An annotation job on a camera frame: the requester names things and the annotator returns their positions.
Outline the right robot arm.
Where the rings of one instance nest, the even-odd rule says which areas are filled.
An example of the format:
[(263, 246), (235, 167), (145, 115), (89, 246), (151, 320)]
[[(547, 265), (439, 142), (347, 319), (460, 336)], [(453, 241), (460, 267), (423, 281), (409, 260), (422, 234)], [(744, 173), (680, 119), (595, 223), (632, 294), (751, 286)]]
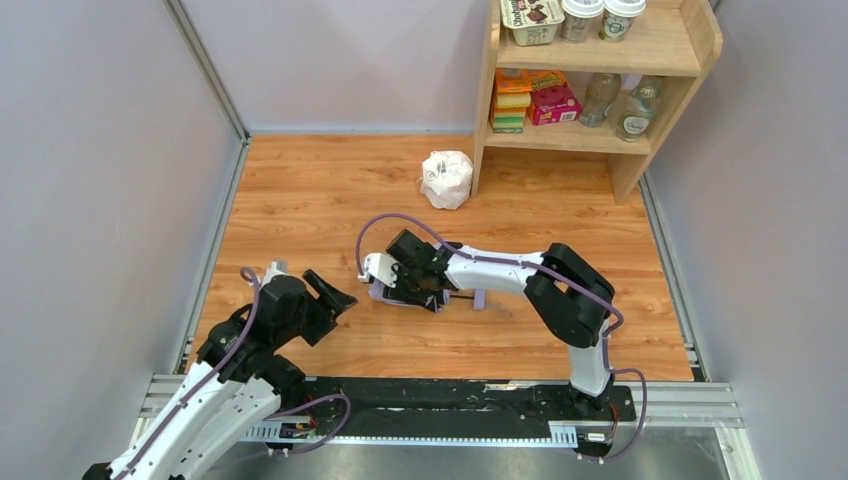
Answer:
[(525, 297), (547, 329), (567, 345), (571, 387), (590, 398), (608, 393), (614, 375), (602, 334), (615, 289), (570, 247), (553, 243), (542, 252), (499, 253), (458, 242), (431, 244), (403, 230), (382, 258), (389, 276), (377, 282), (388, 303), (437, 313), (452, 291)]

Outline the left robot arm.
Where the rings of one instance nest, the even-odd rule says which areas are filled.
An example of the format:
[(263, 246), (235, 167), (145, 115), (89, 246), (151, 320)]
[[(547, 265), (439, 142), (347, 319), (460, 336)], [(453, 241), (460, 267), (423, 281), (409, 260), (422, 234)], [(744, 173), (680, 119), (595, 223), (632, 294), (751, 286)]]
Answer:
[(314, 346), (357, 299), (312, 270), (293, 276), (274, 261), (244, 267), (252, 300), (217, 324), (151, 426), (86, 479), (198, 479), (258, 422), (310, 407), (305, 373), (279, 354), (295, 338)]

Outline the lavender folding umbrella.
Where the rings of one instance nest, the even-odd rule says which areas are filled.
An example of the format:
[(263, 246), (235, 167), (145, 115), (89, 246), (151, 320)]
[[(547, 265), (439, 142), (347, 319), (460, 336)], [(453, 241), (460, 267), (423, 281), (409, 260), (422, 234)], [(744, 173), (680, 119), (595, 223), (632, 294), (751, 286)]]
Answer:
[(469, 300), (473, 311), (484, 311), (493, 303), (488, 302), (487, 291), (439, 289), (435, 291), (412, 291), (406, 287), (391, 287), (378, 279), (372, 279), (368, 286), (368, 295), (372, 300), (393, 306), (423, 308), (431, 313), (440, 313), (453, 300)]

